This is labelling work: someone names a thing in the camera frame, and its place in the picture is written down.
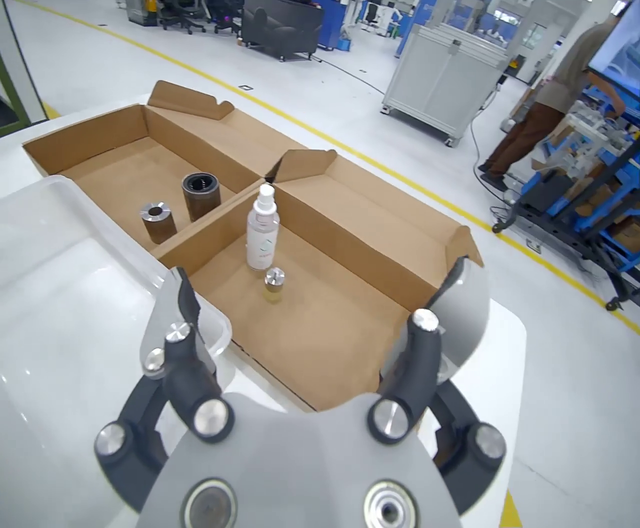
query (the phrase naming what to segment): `green frame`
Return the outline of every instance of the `green frame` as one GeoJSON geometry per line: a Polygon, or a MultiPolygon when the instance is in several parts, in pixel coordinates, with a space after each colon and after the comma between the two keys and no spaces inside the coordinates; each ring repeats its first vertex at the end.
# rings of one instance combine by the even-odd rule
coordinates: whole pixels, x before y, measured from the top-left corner
{"type": "Polygon", "coordinates": [[[2,57],[0,56],[0,84],[4,87],[4,90],[9,97],[9,103],[11,104],[11,108],[13,112],[17,115],[18,120],[15,123],[11,123],[9,125],[5,125],[0,127],[0,138],[3,136],[7,136],[13,132],[18,130],[25,129],[26,127],[31,126],[31,121],[29,121],[29,117],[22,106],[22,101],[20,101],[20,97],[18,97],[18,92],[15,90],[15,86],[11,82],[9,77],[9,72],[7,72],[6,67],[4,66],[4,62],[2,57]]]}

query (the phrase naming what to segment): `blue bin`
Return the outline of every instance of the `blue bin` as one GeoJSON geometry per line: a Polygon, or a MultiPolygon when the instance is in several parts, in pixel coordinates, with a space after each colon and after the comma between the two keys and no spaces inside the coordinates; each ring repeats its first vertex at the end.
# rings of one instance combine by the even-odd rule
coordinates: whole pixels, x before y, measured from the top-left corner
{"type": "Polygon", "coordinates": [[[351,40],[349,40],[348,38],[338,39],[338,46],[336,46],[336,48],[338,48],[341,51],[349,51],[350,47],[351,47],[351,40]]]}

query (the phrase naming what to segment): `office chair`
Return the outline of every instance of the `office chair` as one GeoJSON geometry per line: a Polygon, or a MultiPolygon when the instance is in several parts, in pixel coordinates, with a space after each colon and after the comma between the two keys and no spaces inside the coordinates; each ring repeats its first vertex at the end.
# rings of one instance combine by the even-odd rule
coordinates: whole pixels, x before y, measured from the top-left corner
{"type": "Polygon", "coordinates": [[[369,2],[367,4],[367,13],[364,17],[366,23],[373,24],[377,16],[378,16],[378,6],[376,6],[372,2],[369,2]]]}
{"type": "Polygon", "coordinates": [[[191,28],[197,28],[203,33],[207,31],[203,25],[193,21],[193,18],[204,16],[201,7],[184,7],[180,5],[179,0],[158,0],[158,4],[160,5],[160,25],[163,29],[180,24],[180,27],[186,28],[190,35],[193,34],[191,28]]]}
{"type": "Polygon", "coordinates": [[[231,33],[240,33],[240,26],[234,22],[234,18],[242,18],[244,0],[207,0],[207,9],[211,21],[216,25],[214,33],[221,29],[231,29],[231,33]]]}

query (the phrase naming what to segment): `brown pants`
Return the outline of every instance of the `brown pants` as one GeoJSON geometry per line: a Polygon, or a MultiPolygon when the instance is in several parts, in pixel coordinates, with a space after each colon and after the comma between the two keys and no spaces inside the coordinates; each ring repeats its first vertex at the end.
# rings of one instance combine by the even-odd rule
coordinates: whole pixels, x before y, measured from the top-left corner
{"type": "Polygon", "coordinates": [[[560,110],[535,102],[520,123],[513,126],[507,136],[486,160],[489,175],[503,176],[511,166],[531,152],[539,141],[547,137],[562,121],[560,110]]]}

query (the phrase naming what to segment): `spray bottle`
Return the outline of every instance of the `spray bottle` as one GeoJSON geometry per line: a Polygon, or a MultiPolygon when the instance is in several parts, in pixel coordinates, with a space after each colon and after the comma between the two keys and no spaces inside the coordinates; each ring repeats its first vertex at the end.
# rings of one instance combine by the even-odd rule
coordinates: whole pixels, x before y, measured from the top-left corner
{"type": "Polygon", "coordinates": [[[280,227],[274,193],[275,189],[269,184],[261,185],[258,198],[246,219],[246,261],[252,269],[268,269],[273,263],[280,227]]]}

